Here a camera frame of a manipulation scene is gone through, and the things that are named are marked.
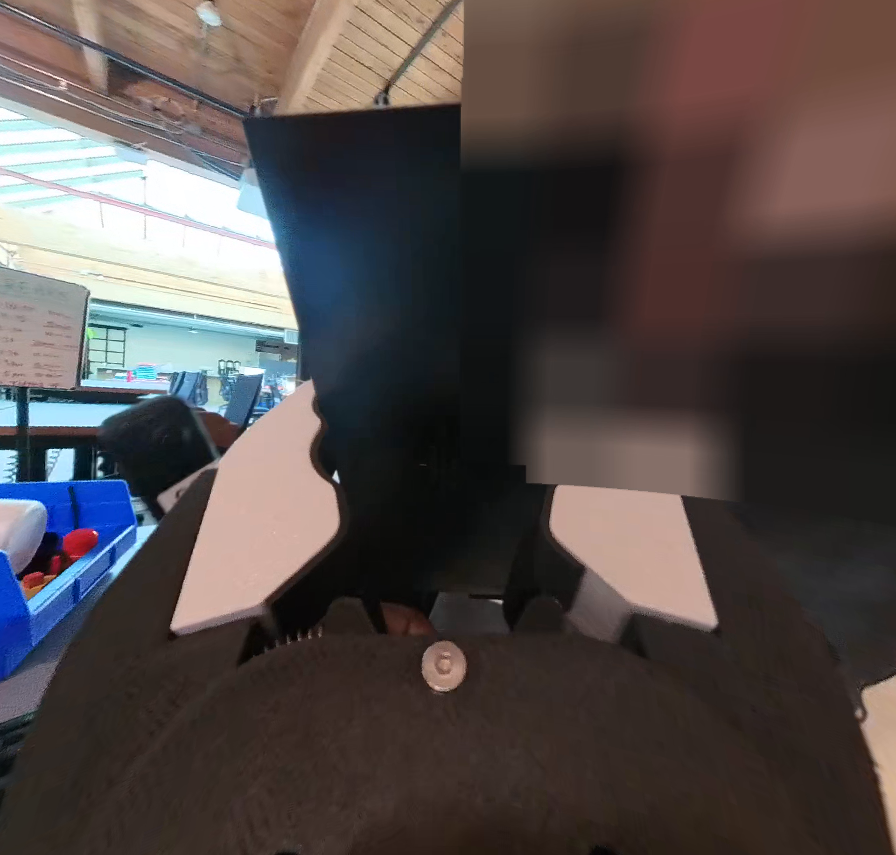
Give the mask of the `red plastic part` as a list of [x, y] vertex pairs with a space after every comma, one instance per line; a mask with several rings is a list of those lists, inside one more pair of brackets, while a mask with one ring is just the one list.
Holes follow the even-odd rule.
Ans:
[[43, 574], [58, 577], [91, 553], [98, 540], [98, 531], [92, 528], [76, 528], [64, 536], [49, 535], [46, 539], [49, 556]]

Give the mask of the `black framed whiteboard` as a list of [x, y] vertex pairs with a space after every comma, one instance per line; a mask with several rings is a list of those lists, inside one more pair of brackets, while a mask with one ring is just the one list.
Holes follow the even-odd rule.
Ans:
[[39, 480], [30, 392], [80, 387], [90, 298], [81, 285], [1, 268], [1, 384], [14, 395], [17, 481]]

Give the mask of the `black printed shirt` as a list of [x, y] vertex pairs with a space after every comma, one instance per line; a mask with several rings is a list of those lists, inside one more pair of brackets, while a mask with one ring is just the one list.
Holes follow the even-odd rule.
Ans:
[[894, 527], [685, 499], [719, 634], [824, 853], [894, 853]]

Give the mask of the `white paper roll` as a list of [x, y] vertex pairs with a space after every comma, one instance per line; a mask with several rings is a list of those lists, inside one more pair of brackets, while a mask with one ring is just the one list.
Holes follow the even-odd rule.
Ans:
[[22, 574], [38, 552], [48, 517], [40, 501], [1, 499], [1, 551], [15, 576]]

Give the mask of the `person's left hand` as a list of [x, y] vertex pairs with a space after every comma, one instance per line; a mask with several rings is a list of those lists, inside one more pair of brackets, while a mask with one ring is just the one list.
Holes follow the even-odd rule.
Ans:
[[400, 603], [383, 603], [385, 633], [392, 637], [434, 637], [436, 631], [426, 614]]

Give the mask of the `blue plastic bin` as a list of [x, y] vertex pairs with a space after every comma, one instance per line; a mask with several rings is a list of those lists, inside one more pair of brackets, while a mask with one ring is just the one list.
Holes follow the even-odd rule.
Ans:
[[137, 520], [123, 480], [71, 480], [3, 484], [2, 502], [39, 503], [46, 513], [43, 533], [62, 538], [77, 529], [98, 534], [97, 545], [31, 598], [18, 575], [25, 565], [2, 550], [1, 678], [20, 667], [49, 633], [122, 562], [136, 545]]

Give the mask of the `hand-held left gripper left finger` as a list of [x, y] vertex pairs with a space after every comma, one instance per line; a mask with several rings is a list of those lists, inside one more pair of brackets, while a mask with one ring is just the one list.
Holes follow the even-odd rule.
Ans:
[[341, 530], [337, 482], [317, 461], [324, 432], [308, 379], [219, 458], [170, 622], [175, 637], [247, 619], [271, 637], [315, 633], [317, 619], [278, 619], [274, 604]]

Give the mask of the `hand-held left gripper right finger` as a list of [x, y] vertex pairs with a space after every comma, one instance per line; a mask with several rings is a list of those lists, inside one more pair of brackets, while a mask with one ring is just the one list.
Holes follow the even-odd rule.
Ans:
[[584, 636], [616, 643], [636, 616], [707, 633], [717, 627], [681, 496], [559, 485], [546, 535], [581, 570], [566, 617]]

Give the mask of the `black rectangular plate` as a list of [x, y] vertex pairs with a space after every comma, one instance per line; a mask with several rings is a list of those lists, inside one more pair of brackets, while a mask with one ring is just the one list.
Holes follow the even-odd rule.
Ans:
[[276, 114], [244, 131], [354, 580], [384, 600], [499, 598], [543, 490], [507, 454], [496, 280], [469, 268], [463, 238], [461, 106]]

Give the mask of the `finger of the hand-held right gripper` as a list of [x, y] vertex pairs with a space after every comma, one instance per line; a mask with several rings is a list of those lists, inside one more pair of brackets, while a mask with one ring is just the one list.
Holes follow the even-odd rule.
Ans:
[[176, 512], [204, 517], [213, 485], [213, 473], [195, 473], [163, 491], [157, 498], [161, 517], [168, 517]]

